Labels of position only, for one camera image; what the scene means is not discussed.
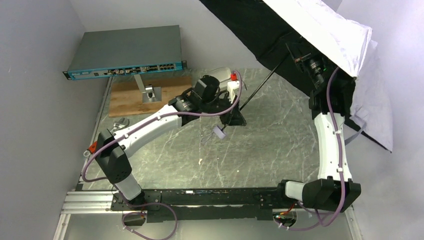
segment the metal base plate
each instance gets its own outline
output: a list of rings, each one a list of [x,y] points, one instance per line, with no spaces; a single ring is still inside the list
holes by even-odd
[[[149,192],[145,192],[144,195],[145,201],[147,203],[161,203],[162,202],[162,196],[161,193],[159,191],[149,191]],[[161,206],[159,205],[150,205],[150,206],[146,206],[143,209],[147,210],[147,211],[158,211],[160,209]],[[112,200],[112,205],[110,206],[110,210],[111,211],[140,211],[142,208],[141,207],[134,207],[134,208],[130,208],[128,207],[121,195],[119,193],[115,193],[113,195],[113,200]]]
[[[153,87],[154,97],[149,97],[147,92],[143,92],[143,103],[162,102],[162,88],[160,86]]]

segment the metal stand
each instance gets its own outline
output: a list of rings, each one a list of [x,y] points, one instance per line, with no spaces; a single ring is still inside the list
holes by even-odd
[[[140,89],[141,95],[143,96],[143,103],[154,103],[162,101],[162,88],[160,86],[145,86],[140,74],[135,74],[134,78],[137,82],[138,88]]]

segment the white plastic cover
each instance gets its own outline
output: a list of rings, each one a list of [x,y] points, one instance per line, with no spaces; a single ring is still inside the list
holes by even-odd
[[[351,119],[360,127],[366,123],[364,131],[392,151],[392,109],[371,27],[345,19],[321,0],[263,1],[342,70],[357,77]]]

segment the wooden board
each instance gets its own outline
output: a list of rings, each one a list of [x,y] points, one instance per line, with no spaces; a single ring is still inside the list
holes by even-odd
[[[109,117],[155,113],[169,100],[192,86],[190,76],[143,80],[145,86],[162,87],[162,101],[143,103],[136,81],[116,82],[110,91]]]

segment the white cylinder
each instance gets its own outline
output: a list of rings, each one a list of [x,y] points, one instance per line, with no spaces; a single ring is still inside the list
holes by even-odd
[[[140,187],[132,173],[124,180],[115,183],[115,185],[127,200],[133,200],[142,192],[142,187]]]

